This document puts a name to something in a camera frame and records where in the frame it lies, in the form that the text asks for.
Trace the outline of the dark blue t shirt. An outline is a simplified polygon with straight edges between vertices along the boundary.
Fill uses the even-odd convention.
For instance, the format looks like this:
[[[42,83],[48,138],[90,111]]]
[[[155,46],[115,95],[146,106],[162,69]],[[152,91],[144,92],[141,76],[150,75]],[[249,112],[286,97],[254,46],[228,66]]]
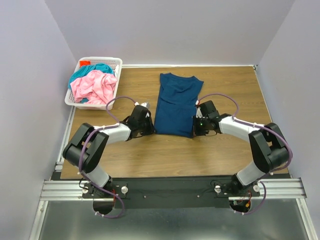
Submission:
[[[204,82],[196,78],[161,73],[154,118],[155,133],[192,138],[196,102]]]

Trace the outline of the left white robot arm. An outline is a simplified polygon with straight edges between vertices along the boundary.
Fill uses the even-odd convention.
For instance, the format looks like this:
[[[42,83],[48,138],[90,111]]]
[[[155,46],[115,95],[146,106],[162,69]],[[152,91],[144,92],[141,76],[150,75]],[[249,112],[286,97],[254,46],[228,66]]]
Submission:
[[[106,145],[126,142],[155,132],[149,104],[135,104],[131,115],[123,121],[107,126],[92,126],[83,123],[62,152],[78,172],[93,183],[93,191],[101,198],[112,192],[112,177],[99,162]]]

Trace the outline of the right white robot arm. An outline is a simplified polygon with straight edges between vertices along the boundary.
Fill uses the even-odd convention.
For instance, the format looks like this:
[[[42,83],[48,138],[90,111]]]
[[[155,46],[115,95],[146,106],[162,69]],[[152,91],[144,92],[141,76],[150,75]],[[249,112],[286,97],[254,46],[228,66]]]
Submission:
[[[241,196],[256,181],[284,169],[292,160],[293,153],[279,126],[273,122],[263,125],[220,114],[209,100],[195,104],[197,112],[193,116],[193,133],[205,136],[214,131],[244,140],[250,144],[252,161],[242,170],[231,176],[223,188],[227,193]]]

